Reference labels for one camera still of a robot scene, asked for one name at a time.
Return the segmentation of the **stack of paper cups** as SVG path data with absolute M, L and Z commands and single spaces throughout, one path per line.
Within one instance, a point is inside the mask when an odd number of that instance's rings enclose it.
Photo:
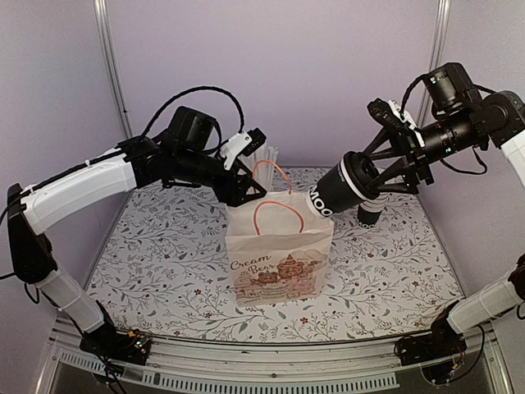
M 358 206 L 357 219 L 359 226 L 363 228 L 375 227 L 381 213 L 386 207 L 388 200 L 387 193 L 381 193 L 373 200 L 366 200 Z

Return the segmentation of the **black paper coffee cup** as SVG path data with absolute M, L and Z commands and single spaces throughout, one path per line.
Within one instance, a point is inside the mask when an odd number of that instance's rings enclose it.
M 308 206 L 319 217 L 330 217 L 361 204 L 367 197 L 358 189 L 340 160 L 308 190 Z

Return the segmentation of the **white paper bag orange handles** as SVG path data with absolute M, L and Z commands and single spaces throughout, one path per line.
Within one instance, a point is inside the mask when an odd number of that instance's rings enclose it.
M 334 222 L 308 206 L 308 195 L 286 191 L 226 209 L 226 248 L 237 305 L 270 305 L 319 296 L 324 285 Z

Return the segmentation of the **black plastic cup lid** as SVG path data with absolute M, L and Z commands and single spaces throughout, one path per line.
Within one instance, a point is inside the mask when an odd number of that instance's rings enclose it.
M 371 187 L 379 176 L 379 171 L 372 160 L 364 153 L 347 152 L 339 163 L 342 180 L 361 200 L 376 199 L 380 193 Z

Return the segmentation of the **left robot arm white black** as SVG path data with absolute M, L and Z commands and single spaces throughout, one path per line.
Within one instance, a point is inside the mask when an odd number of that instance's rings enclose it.
M 53 258 L 46 231 L 100 200 L 157 181 L 165 189 L 209 187 L 219 202 L 230 207 L 239 207 L 267 193 L 239 159 L 263 145 L 266 137 L 261 130 L 240 129 L 209 148 L 211 133 L 221 133 L 218 121 L 181 106 L 165 130 L 148 137 L 166 109 L 162 105 L 140 135 L 120 142 L 96 158 L 36 185 L 11 186 L 1 216 L 7 224 L 14 276 L 47 296 L 105 356 L 114 356 L 121 350 L 121 337 L 104 308 L 60 268 Z

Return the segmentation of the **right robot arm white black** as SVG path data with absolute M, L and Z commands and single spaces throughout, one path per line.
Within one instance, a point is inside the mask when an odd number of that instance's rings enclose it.
M 425 126 L 417 125 L 406 109 L 418 84 L 424 85 L 431 99 L 433 121 Z M 415 194 L 419 183 L 433 182 L 433 163 L 451 169 L 448 158 L 468 149 L 481 167 L 469 176 L 485 175 L 488 166 L 480 154 L 499 150 L 519 187 L 524 187 L 523 100 L 513 91 L 473 82 L 459 62 L 447 62 L 417 76 L 400 103 L 377 98 L 367 110 L 381 129 L 363 155 L 369 163 L 392 162 L 380 174 L 364 180 L 364 189 L 372 197 L 381 192 Z

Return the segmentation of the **bundle of white wrapped straws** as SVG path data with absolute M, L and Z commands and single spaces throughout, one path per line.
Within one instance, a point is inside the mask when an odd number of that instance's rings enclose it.
M 253 154 L 252 173 L 255 181 L 268 192 L 272 191 L 278 150 L 264 143 Z

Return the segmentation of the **floral table mat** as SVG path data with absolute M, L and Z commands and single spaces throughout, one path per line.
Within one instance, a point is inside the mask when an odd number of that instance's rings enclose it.
M 205 188 L 136 191 L 87 291 L 118 327 L 218 341 L 346 341 L 428 328 L 462 291 L 418 199 L 391 195 L 376 226 L 335 216 L 313 300 L 240 307 L 227 274 L 226 210 Z

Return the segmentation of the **right aluminium frame post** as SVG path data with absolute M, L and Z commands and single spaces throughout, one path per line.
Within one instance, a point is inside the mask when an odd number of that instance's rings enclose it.
M 438 1 L 436 22 L 431 42 L 431 56 L 428 66 L 429 71 L 433 71 L 441 64 L 450 17 L 450 4 L 450 0 Z M 426 120 L 430 111 L 431 97 L 427 90 L 423 89 L 417 115 L 417 122 L 419 126 L 424 126 L 426 124 Z

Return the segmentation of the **aluminium frame post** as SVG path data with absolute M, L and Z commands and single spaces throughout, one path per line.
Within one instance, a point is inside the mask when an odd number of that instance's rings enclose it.
M 99 42 L 103 53 L 103 60 L 107 70 L 107 77 L 113 101 L 116 107 L 117 120 L 124 138 L 129 139 L 133 136 L 133 132 L 130 125 L 125 97 L 121 87 L 120 76 L 118 74 L 107 2 L 105 0 L 93 0 L 93 4 Z
M 429 71 L 433 71 L 441 64 L 450 17 L 450 4 L 450 0 L 438 1 L 436 22 L 431 42 L 431 56 L 428 66 Z M 417 122 L 419 126 L 424 126 L 426 124 L 426 120 L 430 111 L 431 97 L 427 90 L 423 89 L 417 115 Z

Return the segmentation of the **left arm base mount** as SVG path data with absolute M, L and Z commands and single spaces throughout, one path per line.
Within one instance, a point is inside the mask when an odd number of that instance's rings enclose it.
M 97 304 L 102 310 L 103 325 L 93 332 L 82 333 L 80 349 L 105 359 L 146 365 L 152 345 L 151 337 L 138 328 L 119 332 L 102 304 Z

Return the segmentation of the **aluminium front rail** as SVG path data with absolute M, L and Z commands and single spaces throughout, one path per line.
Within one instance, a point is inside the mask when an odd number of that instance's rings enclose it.
M 113 361 L 114 374 L 80 349 L 59 318 L 48 339 L 38 393 L 511 393 L 490 326 L 472 330 L 458 372 L 439 383 L 446 358 L 402 364 L 396 339 L 249 344 L 155 336 L 144 364 Z

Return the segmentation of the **left aluminium frame post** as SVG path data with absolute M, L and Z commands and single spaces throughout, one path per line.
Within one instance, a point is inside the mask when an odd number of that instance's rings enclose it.
M 124 138 L 129 139 L 133 136 L 133 132 L 130 125 L 125 97 L 121 87 L 120 76 L 118 74 L 107 2 L 105 0 L 93 0 L 93 4 L 99 42 L 103 53 L 103 60 L 107 70 L 107 77 L 113 101 L 116 107 L 117 120 Z

